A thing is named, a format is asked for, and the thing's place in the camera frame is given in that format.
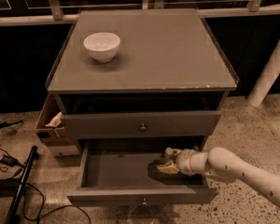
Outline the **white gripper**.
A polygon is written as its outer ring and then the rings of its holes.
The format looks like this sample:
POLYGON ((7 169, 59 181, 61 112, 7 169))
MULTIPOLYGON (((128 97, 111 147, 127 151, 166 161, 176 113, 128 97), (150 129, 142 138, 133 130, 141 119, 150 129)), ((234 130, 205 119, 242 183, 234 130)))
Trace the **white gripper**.
POLYGON ((176 158, 176 166, 158 165, 157 169, 168 175, 176 175, 179 171, 184 175, 204 174, 208 169, 207 154, 205 152, 195 151, 194 149, 173 149, 176 158))

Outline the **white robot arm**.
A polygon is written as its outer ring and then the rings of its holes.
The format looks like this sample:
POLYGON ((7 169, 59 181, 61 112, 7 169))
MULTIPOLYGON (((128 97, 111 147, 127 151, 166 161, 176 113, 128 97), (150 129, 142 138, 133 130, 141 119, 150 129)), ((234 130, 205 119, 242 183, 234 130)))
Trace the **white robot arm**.
POLYGON ((280 176, 243 161, 223 147, 207 152, 168 147, 161 154, 157 170, 169 175, 199 174, 221 182, 238 179, 280 208, 280 176))

